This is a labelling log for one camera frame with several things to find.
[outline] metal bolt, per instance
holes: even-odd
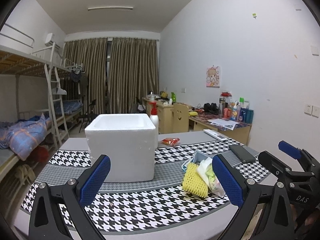
[[[73,184],[75,184],[76,183],[76,179],[69,179],[68,180],[68,184],[69,185],[73,185]]]
[[[44,188],[45,187],[45,183],[40,183],[39,188]]]
[[[277,182],[277,186],[280,187],[280,188],[283,188],[283,187],[284,187],[284,185],[283,185],[282,182]]]
[[[254,179],[247,179],[247,183],[248,183],[249,185],[253,185],[253,184],[255,184],[256,182],[254,181]]]

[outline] white remote control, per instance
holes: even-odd
[[[227,138],[223,137],[221,134],[217,133],[214,130],[210,130],[210,129],[204,129],[203,130],[206,134],[209,134],[210,136],[212,136],[213,138],[217,139],[218,141],[224,142],[226,140],[228,140]]]

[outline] black headphones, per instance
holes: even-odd
[[[219,109],[216,103],[211,103],[211,104],[205,103],[203,105],[203,109],[206,113],[219,114]]]

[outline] smartphone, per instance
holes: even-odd
[[[241,145],[229,145],[229,149],[243,162],[243,163],[254,163],[256,158],[252,156],[246,149]]]

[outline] blue gripper pad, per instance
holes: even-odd
[[[301,158],[300,150],[285,141],[279,142],[278,148],[280,151],[286,153],[296,160],[299,160]]]
[[[106,179],[111,168],[111,161],[108,156],[104,156],[97,168],[84,183],[80,190],[79,203],[82,207],[90,205],[98,193],[103,181]]]
[[[244,203],[242,188],[224,165],[219,155],[213,157],[212,169],[214,174],[218,177],[218,180],[225,190],[231,204],[241,207]]]

